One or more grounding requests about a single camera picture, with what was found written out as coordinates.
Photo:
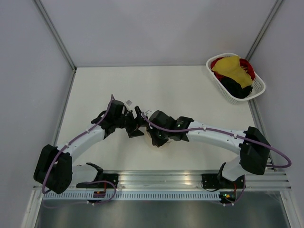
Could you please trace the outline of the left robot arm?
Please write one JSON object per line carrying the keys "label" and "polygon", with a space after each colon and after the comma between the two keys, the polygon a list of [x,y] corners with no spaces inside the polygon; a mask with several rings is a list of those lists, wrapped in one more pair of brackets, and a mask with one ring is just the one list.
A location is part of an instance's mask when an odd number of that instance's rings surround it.
{"label": "left robot arm", "polygon": [[104,170],[91,162],[74,165],[75,160],[116,129],[125,129],[130,138],[143,136],[142,126],[146,126],[146,121],[138,106],[130,109],[126,103],[113,99],[78,136],[63,145],[44,146],[33,178],[42,184],[43,194],[50,191],[61,194],[70,185],[99,188],[104,182]]}

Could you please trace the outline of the cream mesh laundry bag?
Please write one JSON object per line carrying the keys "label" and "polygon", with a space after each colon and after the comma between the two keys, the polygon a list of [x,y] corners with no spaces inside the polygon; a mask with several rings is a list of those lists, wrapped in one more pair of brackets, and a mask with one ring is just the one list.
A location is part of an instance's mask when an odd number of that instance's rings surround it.
{"label": "cream mesh laundry bag", "polygon": [[162,145],[162,146],[160,146],[160,147],[158,147],[158,146],[156,146],[156,145],[153,145],[153,143],[152,143],[152,138],[151,138],[150,133],[149,133],[148,130],[147,130],[147,127],[145,128],[145,132],[144,132],[144,141],[145,141],[145,143],[146,143],[149,147],[155,148],[155,149],[166,148],[166,147],[168,147],[168,146],[172,143],[172,140],[169,139],[164,145]]}

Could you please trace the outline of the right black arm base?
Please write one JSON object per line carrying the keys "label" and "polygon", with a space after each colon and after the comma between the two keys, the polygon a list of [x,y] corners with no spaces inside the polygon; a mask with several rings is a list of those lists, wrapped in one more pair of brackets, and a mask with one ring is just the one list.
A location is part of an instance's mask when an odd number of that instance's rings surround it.
{"label": "right black arm base", "polygon": [[225,185],[218,180],[217,174],[214,173],[201,174],[200,185],[204,190],[209,192],[215,192],[225,187]]}

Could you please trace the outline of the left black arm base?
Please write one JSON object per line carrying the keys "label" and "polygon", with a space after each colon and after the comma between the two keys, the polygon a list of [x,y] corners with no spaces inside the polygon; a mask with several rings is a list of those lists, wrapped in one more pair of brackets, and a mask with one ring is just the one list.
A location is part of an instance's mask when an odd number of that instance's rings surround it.
{"label": "left black arm base", "polygon": [[95,178],[94,183],[79,183],[76,188],[80,189],[114,189],[117,188],[119,182],[118,173],[104,173],[101,178]]}

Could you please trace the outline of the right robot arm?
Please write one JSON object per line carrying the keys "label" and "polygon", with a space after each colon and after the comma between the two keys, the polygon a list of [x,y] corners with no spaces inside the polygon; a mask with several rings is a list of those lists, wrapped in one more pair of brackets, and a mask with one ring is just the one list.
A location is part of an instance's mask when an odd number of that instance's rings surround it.
{"label": "right robot arm", "polygon": [[184,116],[174,119],[159,110],[145,112],[144,119],[154,146],[161,147],[172,140],[201,142],[235,153],[236,158],[224,162],[218,171],[217,183],[223,188],[241,176],[264,175],[266,171],[269,143],[255,127],[245,131],[220,129]]}

